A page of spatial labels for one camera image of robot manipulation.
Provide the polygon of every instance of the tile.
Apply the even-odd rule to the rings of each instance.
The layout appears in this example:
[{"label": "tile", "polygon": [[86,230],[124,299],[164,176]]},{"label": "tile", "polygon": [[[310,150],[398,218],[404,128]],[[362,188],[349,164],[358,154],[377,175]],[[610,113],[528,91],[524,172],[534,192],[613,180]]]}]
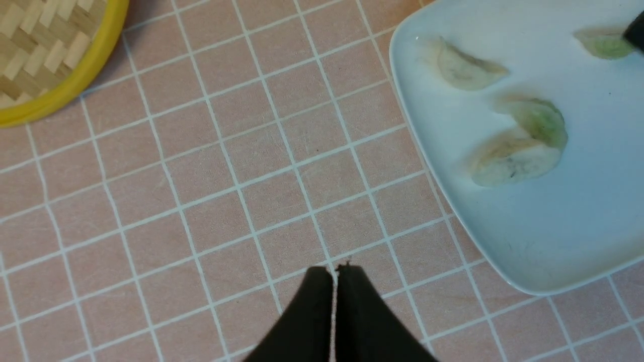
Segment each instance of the tile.
[{"label": "tile", "polygon": [[355,152],[370,187],[422,171],[421,161],[406,128],[360,144]]},{"label": "tile", "polygon": [[389,235],[441,216],[425,175],[378,190],[374,196]]},{"label": "tile", "polygon": [[332,0],[298,0],[299,8],[302,11],[317,8],[318,6],[329,4],[331,2],[333,1]]},{"label": "tile", "polygon": [[0,173],[0,218],[44,202],[43,183],[35,162]]},{"label": "tile", "polygon": [[32,361],[59,361],[85,351],[87,344],[80,323],[75,306],[23,323],[21,330],[29,358]]},{"label": "tile", "polygon": [[389,44],[391,44],[392,42],[392,35],[393,30],[391,32],[386,32],[382,35],[379,35],[375,38],[375,43],[376,45],[378,45],[380,55],[383,56],[384,63],[387,64],[386,71],[388,71],[389,74],[392,73],[392,64],[391,60],[389,60]]},{"label": "tile", "polygon": [[165,157],[217,140],[213,119],[205,102],[155,118],[155,128]]},{"label": "tile", "polygon": [[208,93],[225,90],[258,76],[245,39],[197,53],[194,59]]},{"label": "tile", "polygon": [[280,117],[330,100],[316,62],[306,63],[266,79]]},{"label": "tile", "polygon": [[167,163],[182,204],[233,186],[220,145],[200,149]]},{"label": "tile", "polygon": [[644,316],[644,263],[618,271],[612,279],[630,316],[634,319]]},{"label": "tile", "polygon": [[211,98],[222,137],[230,137],[275,119],[261,82]]},{"label": "tile", "polygon": [[459,241],[460,249],[465,256],[465,261],[471,263],[483,259],[483,254],[481,254],[481,252],[478,250],[478,247],[469,237],[468,232],[465,231],[465,228],[460,223],[459,218],[457,218],[456,216],[451,217],[449,223],[451,225],[451,228],[454,230],[456,239]]},{"label": "tile", "polygon": [[299,172],[314,209],[365,190],[349,150],[306,164]]},{"label": "tile", "polygon": [[436,193],[439,196],[440,203],[443,205],[443,209],[445,210],[446,214],[453,214],[454,210],[452,210],[450,203],[447,201],[447,198],[445,197],[445,194],[443,193],[442,189],[436,182],[436,179],[432,176],[431,178],[434,182],[434,186],[436,187]]},{"label": "tile", "polygon": [[52,115],[29,124],[39,155],[89,139],[85,113],[76,99]]},{"label": "tile", "polygon": [[134,283],[93,296],[80,305],[93,346],[147,327]]},{"label": "tile", "polygon": [[501,314],[492,322],[508,361],[523,361],[566,345],[545,299]]},{"label": "tile", "polygon": [[203,97],[190,59],[155,68],[139,77],[152,114]]},{"label": "tile", "polygon": [[114,210],[101,185],[55,202],[52,204],[52,213],[65,246],[84,242],[117,228]]},{"label": "tile", "polygon": [[199,1],[200,0],[175,0],[175,4],[178,9],[182,9]]},{"label": "tile", "polygon": [[342,125],[332,104],[284,120],[282,127],[296,162],[346,144]]},{"label": "tile", "polygon": [[487,322],[480,322],[431,341],[441,361],[502,361]]},{"label": "tile", "polygon": [[413,284],[462,266],[444,222],[392,241],[407,283]]},{"label": "tile", "polygon": [[178,213],[127,230],[125,236],[137,274],[192,256]]},{"label": "tile", "polygon": [[114,178],[161,159],[152,127],[143,122],[97,139],[105,177]]},{"label": "tile", "polygon": [[362,0],[361,3],[373,33],[397,26],[421,7],[416,0]]},{"label": "tile", "polygon": [[185,218],[197,252],[251,233],[235,191],[186,209]]},{"label": "tile", "polygon": [[352,140],[359,140],[404,123],[396,96],[388,83],[338,101]]},{"label": "tile", "polygon": [[257,343],[278,320],[269,288],[264,288],[215,307],[230,353]]},{"label": "tile", "polygon": [[564,350],[549,357],[537,359],[538,362],[574,362],[573,354],[570,350]]},{"label": "tile", "polygon": [[284,225],[259,236],[270,275],[279,278],[325,260],[311,218]]},{"label": "tile", "polygon": [[24,361],[23,350],[15,328],[0,332],[0,350],[6,361]]},{"label": "tile", "polygon": [[429,336],[483,316],[464,271],[416,287],[412,296]]},{"label": "tile", "polygon": [[96,135],[146,117],[141,92],[134,78],[87,94],[85,105]]},{"label": "tile", "polygon": [[33,157],[26,126],[3,129],[0,144],[0,169],[20,164]]},{"label": "tile", "polygon": [[222,300],[266,283],[266,273],[253,239],[213,251],[200,258],[213,300]]},{"label": "tile", "polygon": [[367,196],[340,204],[316,215],[331,256],[337,256],[383,238]]},{"label": "tile", "polygon": [[252,224],[258,231],[308,211],[293,172],[247,186],[242,192]]},{"label": "tile", "polygon": [[133,1],[128,8],[125,28],[143,23],[155,17],[160,17],[172,11],[171,0],[153,0],[146,1],[145,3]]},{"label": "tile", "polygon": [[279,304],[281,305],[282,310],[286,310],[289,303],[293,300],[293,297],[295,297],[299,286],[304,280],[304,274],[305,273],[302,272],[288,279],[275,283],[275,291],[278,294]]},{"label": "tile", "polygon": [[140,283],[154,324],[208,303],[199,271],[193,261],[146,276]]},{"label": "tile", "polygon": [[242,34],[231,0],[207,1],[181,12],[181,20],[193,50]]},{"label": "tile", "polygon": [[108,184],[121,223],[129,225],[176,206],[161,166],[154,166]]},{"label": "tile", "polygon": [[155,332],[167,361],[212,361],[223,356],[210,310],[165,325]]},{"label": "tile", "polygon": [[231,357],[231,362],[243,362],[243,361],[245,361],[245,358],[247,358],[251,354],[251,352],[252,352],[252,350],[248,350],[248,351],[242,352],[240,354],[236,354],[235,356]]},{"label": "tile", "polygon": [[644,352],[631,328],[575,348],[580,361],[644,361]]},{"label": "tile", "polygon": [[403,287],[396,265],[393,263],[392,254],[386,244],[356,252],[337,263],[346,262],[362,267],[379,294],[393,292]]},{"label": "tile", "polygon": [[132,278],[119,234],[74,249],[67,253],[67,259],[79,297]]},{"label": "tile", "polygon": [[313,58],[311,45],[299,18],[253,33],[250,39],[264,74]]},{"label": "tile", "polygon": [[101,182],[99,159],[92,142],[41,159],[50,200]]},{"label": "tile", "polygon": [[418,326],[418,320],[413,313],[412,305],[407,298],[407,293],[398,293],[384,300],[389,309],[395,314],[396,318],[405,326],[407,331],[416,339],[422,339],[421,328]]},{"label": "tile", "polygon": [[304,19],[319,54],[369,36],[355,1],[337,2]]},{"label": "tile", "polygon": [[8,275],[15,309],[23,319],[72,299],[70,282],[60,256]]},{"label": "tile", "polygon": [[0,327],[15,322],[14,315],[11,311],[11,304],[6,293],[5,280],[0,279]]},{"label": "tile", "polygon": [[237,0],[237,5],[243,23],[248,30],[274,23],[297,12],[293,0],[273,0],[271,2]]},{"label": "tile", "polygon": [[158,361],[156,347],[150,333],[141,334],[116,345],[96,351],[98,362]]},{"label": "tile", "polygon": [[91,89],[107,82],[127,77],[128,75],[132,75],[132,66],[129,63],[123,38],[119,37],[107,63],[100,70],[96,78],[94,78],[89,88]]},{"label": "tile", "polygon": [[532,298],[508,284],[487,262],[474,266],[471,271],[483,303],[490,313]]},{"label": "tile", "polygon": [[327,55],[321,61],[336,97],[386,79],[371,41]]},{"label": "tile", "polygon": [[553,296],[553,302],[573,342],[627,322],[606,278]]},{"label": "tile", "polygon": [[126,30],[132,60],[138,70],[188,53],[175,16],[168,16],[132,30]]},{"label": "tile", "polygon": [[0,250],[5,269],[58,251],[56,232],[47,210],[40,208],[3,222]]}]

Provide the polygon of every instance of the bamboo steamer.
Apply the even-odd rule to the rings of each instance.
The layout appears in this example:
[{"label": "bamboo steamer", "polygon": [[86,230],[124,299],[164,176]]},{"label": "bamboo steamer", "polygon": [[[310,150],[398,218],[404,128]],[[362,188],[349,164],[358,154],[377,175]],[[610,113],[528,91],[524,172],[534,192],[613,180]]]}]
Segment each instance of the bamboo steamer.
[{"label": "bamboo steamer", "polygon": [[0,127],[80,94],[114,49],[127,8],[128,0],[0,0]]}]

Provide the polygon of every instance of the boiled dumpling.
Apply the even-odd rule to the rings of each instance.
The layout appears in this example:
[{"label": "boiled dumpling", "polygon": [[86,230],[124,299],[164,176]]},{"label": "boiled dumpling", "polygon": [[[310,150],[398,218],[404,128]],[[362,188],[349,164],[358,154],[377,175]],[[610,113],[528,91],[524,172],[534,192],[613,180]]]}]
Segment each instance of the boiled dumpling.
[{"label": "boiled dumpling", "polygon": [[533,138],[504,140],[484,153],[472,172],[472,181],[495,187],[537,178],[552,170],[561,151]]},{"label": "boiled dumpling", "polygon": [[460,90],[481,90],[509,74],[500,64],[484,61],[465,54],[440,38],[438,69],[442,77]]},{"label": "boiled dumpling", "polygon": [[497,104],[497,112],[511,115],[530,137],[546,146],[564,150],[568,143],[564,116],[552,102],[541,99],[515,100]]},{"label": "boiled dumpling", "polygon": [[593,56],[601,59],[620,59],[633,52],[633,47],[617,31],[582,30],[574,35]]}]

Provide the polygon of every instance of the green dumpling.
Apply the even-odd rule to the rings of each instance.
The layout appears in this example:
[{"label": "green dumpling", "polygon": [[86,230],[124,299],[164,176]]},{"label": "green dumpling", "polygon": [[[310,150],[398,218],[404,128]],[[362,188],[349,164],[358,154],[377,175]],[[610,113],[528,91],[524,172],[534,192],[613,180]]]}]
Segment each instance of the green dumpling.
[{"label": "green dumpling", "polygon": [[593,56],[601,59],[615,60],[626,57],[634,48],[623,39],[621,32],[598,33],[580,31],[575,37]]},{"label": "green dumpling", "polygon": [[568,143],[564,116],[548,100],[530,99],[503,102],[497,112],[511,115],[530,137],[563,151]]}]

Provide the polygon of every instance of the yellow rim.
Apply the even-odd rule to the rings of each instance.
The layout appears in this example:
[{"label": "yellow rim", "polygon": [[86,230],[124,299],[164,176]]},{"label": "yellow rim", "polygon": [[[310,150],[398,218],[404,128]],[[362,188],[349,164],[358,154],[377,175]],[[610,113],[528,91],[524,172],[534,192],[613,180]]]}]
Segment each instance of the yellow rim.
[{"label": "yellow rim", "polygon": [[108,61],[123,29],[129,0],[109,0],[94,41],[79,65],[58,87],[20,106],[0,110],[0,127],[41,119],[81,94]]}]

